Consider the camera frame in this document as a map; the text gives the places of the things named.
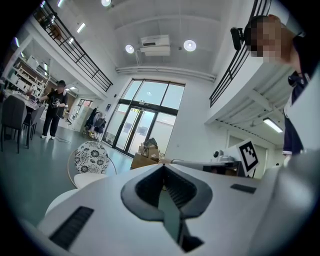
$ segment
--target black railing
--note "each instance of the black railing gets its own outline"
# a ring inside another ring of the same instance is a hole
[[[254,0],[252,11],[250,17],[257,15],[267,15],[270,9],[272,0]],[[249,55],[249,51],[247,46],[243,43],[241,50],[238,50],[233,58],[231,63],[229,64],[226,72],[224,73],[222,79],[219,84],[214,89],[213,93],[210,96],[210,108],[214,105],[214,103],[219,99],[219,97],[224,93],[226,88],[229,86],[231,81],[235,78],[238,71],[246,61]]]
[[[105,92],[113,83],[88,56],[63,24],[57,13],[45,1],[33,13],[35,19],[57,45]]]

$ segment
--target floor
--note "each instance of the floor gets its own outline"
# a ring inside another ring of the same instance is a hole
[[[38,123],[29,149],[26,136],[17,154],[17,142],[3,142],[0,152],[1,188],[18,217],[37,225],[44,217],[49,204],[60,194],[74,189],[67,174],[68,157],[88,139],[79,132],[59,127],[56,140],[41,139],[44,122]],[[132,158],[102,143],[118,174],[130,171]]]

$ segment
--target door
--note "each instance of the door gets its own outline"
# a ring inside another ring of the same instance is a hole
[[[154,122],[154,111],[131,107],[122,121],[115,148],[128,156],[134,157],[141,143],[148,139],[150,127]]]

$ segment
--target person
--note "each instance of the person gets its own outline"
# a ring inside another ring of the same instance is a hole
[[[299,135],[288,118],[288,110],[303,92],[312,77],[318,61],[318,46],[305,34],[295,35],[275,15],[252,17],[243,33],[244,42],[252,56],[289,65],[295,71],[288,77],[293,87],[284,108],[284,146],[282,154],[290,158],[303,150]]]
[[[68,94],[65,87],[65,81],[61,80],[57,82],[57,89],[38,99],[39,101],[48,101],[49,105],[45,115],[42,139],[47,137],[50,123],[50,139],[54,140],[56,138],[59,120],[63,115],[64,108],[68,105]]]

